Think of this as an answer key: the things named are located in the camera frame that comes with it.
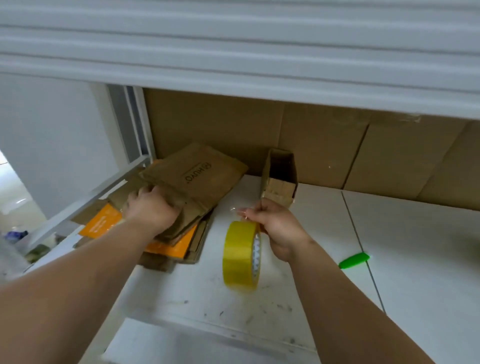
packing tape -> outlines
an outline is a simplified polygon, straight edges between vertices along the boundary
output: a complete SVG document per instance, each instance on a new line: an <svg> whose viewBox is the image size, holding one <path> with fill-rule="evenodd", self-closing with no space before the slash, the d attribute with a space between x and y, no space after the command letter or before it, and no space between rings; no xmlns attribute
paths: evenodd
<svg viewBox="0 0 480 364"><path fill-rule="evenodd" d="M260 227L256 222L230 224L223 250L223 281L228 287L257 288L261 247Z"/></svg>

forearm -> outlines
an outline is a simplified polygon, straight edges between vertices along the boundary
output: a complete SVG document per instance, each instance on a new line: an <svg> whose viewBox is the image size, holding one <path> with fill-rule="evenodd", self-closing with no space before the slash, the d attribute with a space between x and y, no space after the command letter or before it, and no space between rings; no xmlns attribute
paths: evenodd
<svg viewBox="0 0 480 364"><path fill-rule="evenodd" d="M316 242L299 244L290 266L323 364L432 363Z"/></svg>
<svg viewBox="0 0 480 364"><path fill-rule="evenodd" d="M6 363L77 363L155 233L124 222L0 290Z"/></svg>

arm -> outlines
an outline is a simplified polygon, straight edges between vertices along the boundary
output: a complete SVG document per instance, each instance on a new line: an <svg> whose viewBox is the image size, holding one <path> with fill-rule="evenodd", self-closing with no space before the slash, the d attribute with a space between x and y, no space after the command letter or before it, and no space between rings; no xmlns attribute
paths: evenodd
<svg viewBox="0 0 480 364"><path fill-rule="evenodd" d="M158 187L129 196L125 222L0 289L5 363L77 363L145 246L175 221Z"/></svg>
<svg viewBox="0 0 480 364"><path fill-rule="evenodd" d="M274 254L290 264L323 364L433 363L343 274L288 209L262 199L243 213L262 224Z"/></svg>

hand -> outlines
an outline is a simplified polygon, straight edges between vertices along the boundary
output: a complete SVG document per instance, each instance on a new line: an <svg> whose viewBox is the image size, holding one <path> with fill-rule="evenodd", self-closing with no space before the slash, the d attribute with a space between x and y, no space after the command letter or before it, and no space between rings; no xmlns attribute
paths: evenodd
<svg viewBox="0 0 480 364"><path fill-rule="evenodd" d="M312 241L289 209L268 198L262 198L254 208L241 209L241 212L247 219L261 224L270 237L272 251L280 260L290 262L299 246Z"/></svg>
<svg viewBox="0 0 480 364"><path fill-rule="evenodd" d="M160 186L153 189L142 187L138 192L131 192L122 211L126 221L151 232L153 236L169 228L180 213L180 209L165 201Z"/></svg>

small cardboard box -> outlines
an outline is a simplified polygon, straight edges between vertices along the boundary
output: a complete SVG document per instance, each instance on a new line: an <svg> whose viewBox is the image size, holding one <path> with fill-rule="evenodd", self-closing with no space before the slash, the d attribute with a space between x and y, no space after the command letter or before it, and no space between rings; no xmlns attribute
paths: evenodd
<svg viewBox="0 0 480 364"><path fill-rule="evenodd" d="M162 240L173 240L190 229L225 196L246 173L248 167L237 159L198 143L192 143L158 163L140 176L167 191L169 203L183 206Z"/></svg>
<svg viewBox="0 0 480 364"><path fill-rule="evenodd" d="M270 149L262 173L262 193L285 207L290 207L297 191L297 170L293 153Z"/></svg>

